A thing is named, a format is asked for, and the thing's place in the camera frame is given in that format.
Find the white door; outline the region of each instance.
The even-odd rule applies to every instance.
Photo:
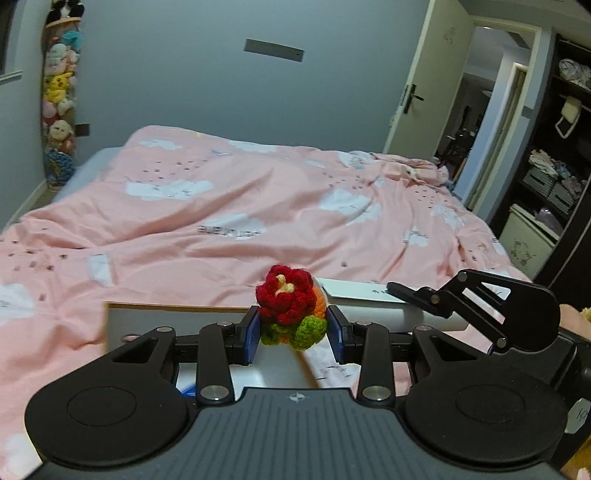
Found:
[[[384,153],[431,160],[452,111],[474,32],[458,0],[431,0]]]

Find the door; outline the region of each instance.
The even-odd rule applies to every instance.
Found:
[[[519,103],[521,93],[523,92],[523,85],[525,84],[527,68],[519,67],[517,66],[517,64],[515,64],[513,68],[515,69],[515,74],[513,76],[513,81],[511,83],[511,91],[509,93],[509,98],[507,99],[505,108],[503,110],[500,127],[495,135],[495,139],[493,140],[493,147],[485,161],[485,166],[482,170],[482,174],[476,182],[476,186],[471,192],[469,200],[466,202],[466,207],[470,211],[472,211],[475,208],[478,200],[482,196],[484,187],[491,176],[492,169],[495,166],[495,161],[498,158],[499,153],[501,152],[501,148],[505,144],[507,133],[509,132],[509,127],[511,126],[511,123],[515,118],[517,104]]]
[[[474,23],[458,0],[431,0],[384,153],[431,160],[460,86]]]

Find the wardrobe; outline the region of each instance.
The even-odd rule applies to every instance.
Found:
[[[569,72],[565,67],[572,65],[583,66],[583,74],[574,81],[565,78]],[[542,208],[552,213],[560,224],[557,230],[561,235],[558,241],[553,240],[554,248],[533,280],[550,288],[560,303],[578,309],[591,306],[591,281],[585,275],[591,271],[591,79],[586,83],[586,66],[591,68],[591,49],[557,37],[550,78],[528,148],[491,221],[491,229],[500,236],[512,205],[532,215]],[[572,103],[576,105],[577,121],[569,128],[571,125],[562,120],[561,134],[556,124],[563,115],[572,120]],[[556,189],[547,193],[548,190],[532,183],[529,158],[534,150],[543,150],[566,166],[575,183],[582,187],[580,197],[565,195],[561,187],[559,194]]]

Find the plush toy column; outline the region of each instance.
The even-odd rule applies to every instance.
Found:
[[[43,35],[42,136],[45,173],[50,190],[59,190],[75,170],[74,126],[80,20],[63,18],[49,23]]]

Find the white drawer unit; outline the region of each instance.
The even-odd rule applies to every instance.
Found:
[[[534,278],[550,256],[559,237],[518,205],[509,209],[509,219],[499,239],[511,262]]]

